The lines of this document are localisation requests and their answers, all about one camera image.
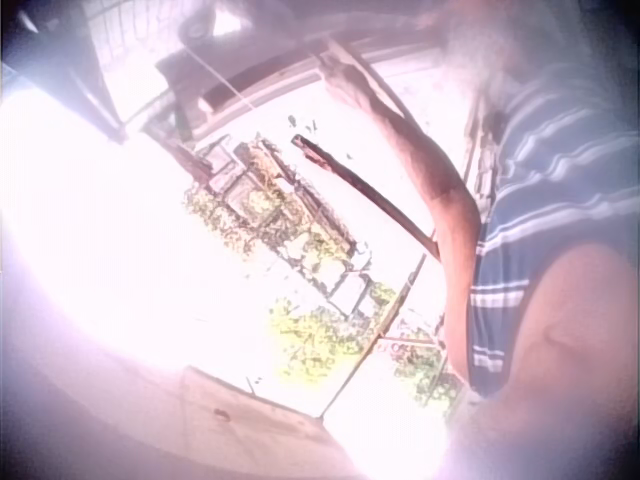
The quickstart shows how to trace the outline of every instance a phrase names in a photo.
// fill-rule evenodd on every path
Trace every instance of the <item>wooden stick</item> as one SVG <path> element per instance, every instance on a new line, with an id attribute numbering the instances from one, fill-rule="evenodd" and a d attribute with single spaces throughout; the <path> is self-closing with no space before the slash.
<path id="1" fill-rule="evenodd" d="M 375 188 L 302 135 L 294 136 L 291 143 L 302 150 L 302 153 L 304 153 L 304 156 L 308 160 L 318 165 L 320 168 L 337 175 L 353 188 L 358 190 L 362 195 L 367 197 L 370 202 L 389 215 L 389 217 L 395 220 L 396 223 L 404 228 L 413 238 L 420 242 L 420 244 L 436 260 L 440 261 L 438 244 L 429 238 L 415 223 L 413 223 L 411 219 L 409 219 L 409 217 L 402 213 L 402 211 L 389 200 L 383 197 Z"/>
<path id="2" fill-rule="evenodd" d="M 398 95 L 396 95 L 380 74 L 376 72 L 358 52 L 351 48 L 347 43 L 340 42 L 331 37 L 326 39 L 326 43 L 329 48 L 329 52 L 331 52 L 337 60 L 348 65 L 353 65 L 365 76 L 369 85 L 376 92 L 376 95 L 380 100 L 382 100 L 391 110 L 416 127 L 418 131 L 422 131 L 422 128 L 420 128 L 420 125 L 418 125 L 418 122 L 413 115 L 411 115 L 411 112 L 404 103 L 402 103 Z"/>

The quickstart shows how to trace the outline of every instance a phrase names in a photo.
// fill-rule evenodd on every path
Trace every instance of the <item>hand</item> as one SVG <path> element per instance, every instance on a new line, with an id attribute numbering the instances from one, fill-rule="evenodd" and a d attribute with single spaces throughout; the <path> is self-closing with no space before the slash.
<path id="1" fill-rule="evenodd" d="M 353 65 L 329 58 L 320 66 L 320 74 L 329 94 L 346 105 L 367 110 L 376 97 L 366 77 Z"/>

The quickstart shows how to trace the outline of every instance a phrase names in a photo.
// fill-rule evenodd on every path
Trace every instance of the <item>blue striped shirt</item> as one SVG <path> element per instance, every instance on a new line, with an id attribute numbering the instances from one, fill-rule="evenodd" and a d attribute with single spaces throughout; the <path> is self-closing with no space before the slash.
<path id="1" fill-rule="evenodd" d="M 601 85 L 584 67 L 557 64 L 505 107 L 468 308 L 469 380 L 483 396 L 506 383 L 522 300 L 559 254 L 593 241 L 637 261 L 638 132 Z"/>

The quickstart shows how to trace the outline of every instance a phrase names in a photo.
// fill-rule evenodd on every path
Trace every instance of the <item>wire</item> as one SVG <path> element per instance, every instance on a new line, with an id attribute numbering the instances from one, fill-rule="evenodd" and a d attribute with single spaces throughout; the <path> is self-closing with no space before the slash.
<path id="1" fill-rule="evenodd" d="M 191 48 L 188 45 L 184 44 L 184 49 L 187 51 L 187 53 L 189 55 L 191 55 L 191 57 L 196 62 L 198 62 L 205 69 L 207 69 L 209 71 L 209 73 L 211 73 L 213 76 L 215 76 L 218 80 L 220 80 L 222 83 L 224 83 L 229 88 L 229 90 L 231 90 L 242 101 L 242 103 L 244 103 L 251 110 L 253 110 L 253 111 L 256 110 L 256 107 L 254 107 L 253 104 L 249 100 L 247 100 L 246 97 L 244 97 L 233 85 L 231 85 L 231 83 L 229 83 L 227 81 L 226 78 L 224 78 L 222 75 L 220 75 L 211 65 L 209 65 L 207 62 L 202 60 L 198 55 L 196 55 L 196 53 L 193 50 L 191 50 Z"/>

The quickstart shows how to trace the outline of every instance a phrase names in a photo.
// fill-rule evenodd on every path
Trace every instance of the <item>elderly man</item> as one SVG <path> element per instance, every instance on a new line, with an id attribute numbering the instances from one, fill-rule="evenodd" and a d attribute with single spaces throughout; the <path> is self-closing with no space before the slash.
<path id="1" fill-rule="evenodd" d="M 428 206 L 450 362 L 488 399 L 454 432 L 443 477 L 601 478 L 637 429 L 638 135 L 589 68 L 539 50 L 525 64 L 515 43 L 500 45 L 488 70 L 512 88 L 484 224 L 446 154 L 363 75 L 337 62 L 323 75 L 375 123 Z"/>

